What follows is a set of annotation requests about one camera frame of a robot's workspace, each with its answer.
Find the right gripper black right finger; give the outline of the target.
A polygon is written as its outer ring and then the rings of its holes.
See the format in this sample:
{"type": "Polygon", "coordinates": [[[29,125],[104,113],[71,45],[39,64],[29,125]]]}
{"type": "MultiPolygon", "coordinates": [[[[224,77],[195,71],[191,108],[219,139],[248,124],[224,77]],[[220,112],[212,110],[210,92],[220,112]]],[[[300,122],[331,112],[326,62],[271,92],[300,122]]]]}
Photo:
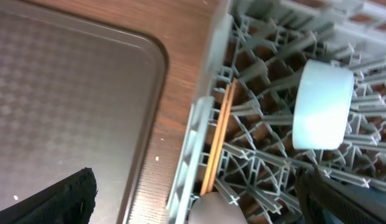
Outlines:
{"type": "Polygon", "coordinates": [[[386,223],[386,193],[379,190],[344,185],[302,167],[294,188],[306,223],[386,223]]]}

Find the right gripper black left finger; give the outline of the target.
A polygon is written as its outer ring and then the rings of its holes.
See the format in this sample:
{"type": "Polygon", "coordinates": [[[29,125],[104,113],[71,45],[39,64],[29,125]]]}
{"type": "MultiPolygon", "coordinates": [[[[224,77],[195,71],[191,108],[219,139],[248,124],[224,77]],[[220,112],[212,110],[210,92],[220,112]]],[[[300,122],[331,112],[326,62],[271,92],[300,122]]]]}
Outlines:
{"type": "Polygon", "coordinates": [[[33,196],[0,211],[0,223],[88,223],[95,209],[97,181],[85,167],[33,196]]]}

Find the pink cup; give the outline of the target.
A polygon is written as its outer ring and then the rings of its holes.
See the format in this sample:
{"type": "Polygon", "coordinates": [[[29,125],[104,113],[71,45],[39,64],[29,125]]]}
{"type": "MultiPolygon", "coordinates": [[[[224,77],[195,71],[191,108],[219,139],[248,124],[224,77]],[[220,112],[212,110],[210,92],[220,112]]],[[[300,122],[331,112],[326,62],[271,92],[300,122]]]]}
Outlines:
{"type": "Polygon", "coordinates": [[[218,192],[201,196],[192,206],[189,224],[247,224],[240,207],[229,204],[218,192]]]}

